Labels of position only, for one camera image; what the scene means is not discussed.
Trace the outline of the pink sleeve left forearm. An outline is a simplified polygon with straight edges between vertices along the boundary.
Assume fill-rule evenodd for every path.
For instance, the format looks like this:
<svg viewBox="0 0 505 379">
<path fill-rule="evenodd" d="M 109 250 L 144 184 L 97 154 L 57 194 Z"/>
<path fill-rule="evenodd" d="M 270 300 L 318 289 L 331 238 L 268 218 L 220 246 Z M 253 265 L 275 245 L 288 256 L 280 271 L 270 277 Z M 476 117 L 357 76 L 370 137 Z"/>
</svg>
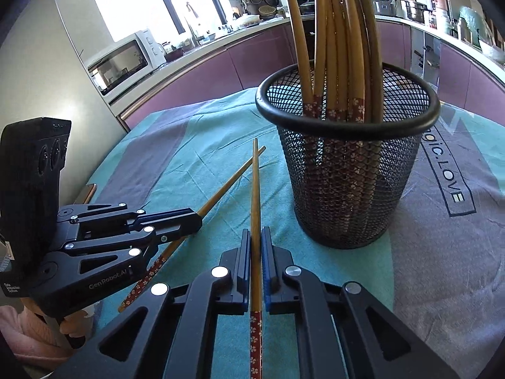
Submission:
<svg viewBox="0 0 505 379">
<path fill-rule="evenodd" d="M 76 350 L 56 343 L 54 331 L 45 323 L 45 313 L 30 298 L 23 298 L 22 303 L 22 312 L 11 305 L 1 306 L 1 333 L 20 362 L 54 370 Z"/>
</svg>

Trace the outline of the left hand with bandage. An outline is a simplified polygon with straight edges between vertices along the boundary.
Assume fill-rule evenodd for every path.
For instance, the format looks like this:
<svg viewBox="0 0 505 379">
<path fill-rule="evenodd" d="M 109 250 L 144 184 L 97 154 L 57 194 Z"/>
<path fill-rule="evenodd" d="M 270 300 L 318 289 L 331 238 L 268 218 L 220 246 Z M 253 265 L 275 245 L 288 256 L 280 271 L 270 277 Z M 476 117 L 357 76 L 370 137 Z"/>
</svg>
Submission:
<svg viewBox="0 0 505 379">
<path fill-rule="evenodd" d="M 59 333 L 68 340 L 73 349 L 78 349 L 92 336 L 93 325 L 94 312 L 78 310 L 59 322 Z"/>
</svg>

